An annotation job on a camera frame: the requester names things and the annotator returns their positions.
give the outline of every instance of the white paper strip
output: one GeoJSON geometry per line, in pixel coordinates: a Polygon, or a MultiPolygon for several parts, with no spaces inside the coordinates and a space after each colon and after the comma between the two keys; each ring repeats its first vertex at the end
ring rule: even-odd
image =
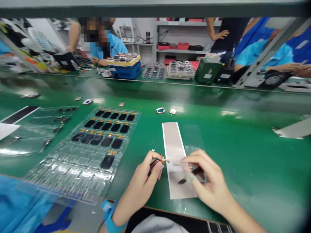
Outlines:
{"type": "Polygon", "coordinates": [[[197,197],[189,183],[178,184],[184,178],[180,160],[186,156],[177,122],[162,123],[165,158],[170,161],[167,165],[167,176],[170,199],[197,197]]]}

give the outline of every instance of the white machine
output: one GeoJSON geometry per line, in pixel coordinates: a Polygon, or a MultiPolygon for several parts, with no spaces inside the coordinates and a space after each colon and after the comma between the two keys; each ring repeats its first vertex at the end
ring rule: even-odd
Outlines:
{"type": "Polygon", "coordinates": [[[134,18],[116,18],[113,28],[120,33],[124,43],[135,43],[138,40],[134,18]]]}

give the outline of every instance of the shelf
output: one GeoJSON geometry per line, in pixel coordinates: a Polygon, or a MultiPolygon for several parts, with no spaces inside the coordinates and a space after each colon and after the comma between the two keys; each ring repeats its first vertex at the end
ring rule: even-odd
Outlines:
{"type": "Polygon", "coordinates": [[[206,54],[208,51],[190,51],[190,50],[156,50],[157,52],[171,52],[171,53],[191,53],[191,54],[206,54]]]}
{"type": "Polygon", "coordinates": [[[103,14],[105,17],[309,17],[310,11],[306,0],[2,0],[0,7],[2,18],[103,14]]]}
{"type": "MultiPolygon", "coordinates": [[[[157,21],[159,26],[204,26],[206,27],[206,22],[178,22],[178,21],[157,21]]],[[[221,21],[214,22],[215,27],[221,26],[221,21]]]]}

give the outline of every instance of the white shelf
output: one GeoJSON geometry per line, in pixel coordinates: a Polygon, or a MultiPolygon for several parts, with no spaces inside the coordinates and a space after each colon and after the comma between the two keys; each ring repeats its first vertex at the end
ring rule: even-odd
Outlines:
{"type": "MultiPolygon", "coordinates": [[[[157,21],[159,26],[204,26],[206,27],[206,22],[178,22],[178,21],[157,21]]],[[[221,21],[214,22],[215,27],[221,26],[221,21]]]]}
{"type": "Polygon", "coordinates": [[[157,52],[171,52],[171,53],[191,53],[191,54],[206,54],[208,51],[190,51],[190,50],[156,50],[157,52]]]}

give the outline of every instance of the white paper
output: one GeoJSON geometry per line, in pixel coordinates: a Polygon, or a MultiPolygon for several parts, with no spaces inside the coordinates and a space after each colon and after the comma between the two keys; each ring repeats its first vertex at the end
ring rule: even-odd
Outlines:
{"type": "Polygon", "coordinates": [[[20,125],[0,123],[0,140],[9,136],[11,133],[13,133],[19,127],[20,127],[20,125]]]}
{"type": "Polygon", "coordinates": [[[162,123],[162,129],[165,158],[170,161],[170,163],[166,163],[170,199],[197,197],[191,184],[178,184],[178,181],[185,175],[180,160],[186,156],[178,123],[162,123]]]}

